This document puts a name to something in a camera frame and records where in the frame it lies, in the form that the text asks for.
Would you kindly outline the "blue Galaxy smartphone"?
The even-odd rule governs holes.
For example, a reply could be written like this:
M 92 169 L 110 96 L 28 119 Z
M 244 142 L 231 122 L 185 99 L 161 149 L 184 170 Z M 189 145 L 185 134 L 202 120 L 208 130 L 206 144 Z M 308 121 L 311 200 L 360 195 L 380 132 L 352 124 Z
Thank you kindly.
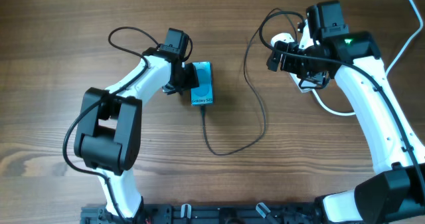
M 191 89 L 193 106 L 210 105 L 214 102 L 212 65 L 209 61 L 194 62 L 199 86 Z

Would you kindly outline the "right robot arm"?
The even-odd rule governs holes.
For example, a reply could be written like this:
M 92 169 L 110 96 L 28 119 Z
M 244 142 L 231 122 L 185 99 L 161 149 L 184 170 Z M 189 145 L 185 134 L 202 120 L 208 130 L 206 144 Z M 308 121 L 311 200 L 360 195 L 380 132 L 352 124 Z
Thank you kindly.
M 296 75 L 301 89 L 334 80 L 351 104 L 368 143 L 375 175 L 349 191 L 323 195 L 313 223 L 390 223 L 424 214 L 424 145 L 410 127 L 369 32 L 352 33 L 340 2 L 307 8 L 295 41 L 281 33 L 265 42 L 267 66 Z

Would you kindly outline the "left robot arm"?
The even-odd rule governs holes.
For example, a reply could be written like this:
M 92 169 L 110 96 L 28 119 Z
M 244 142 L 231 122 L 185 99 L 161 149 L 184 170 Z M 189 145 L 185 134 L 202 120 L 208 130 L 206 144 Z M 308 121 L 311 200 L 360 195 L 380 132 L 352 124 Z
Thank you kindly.
M 142 109 L 158 90 L 182 94 L 198 87 L 195 67 L 186 62 L 192 49 L 187 33 L 170 28 L 164 43 L 137 54 L 139 64 L 123 79 L 84 93 L 80 114 L 64 138 L 62 155 L 68 159 L 67 144 L 74 132 L 74 154 L 84 161 L 83 173 L 101 181 L 110 223 L 137 223 L 143 212 L 132 169 L 141 145 Z

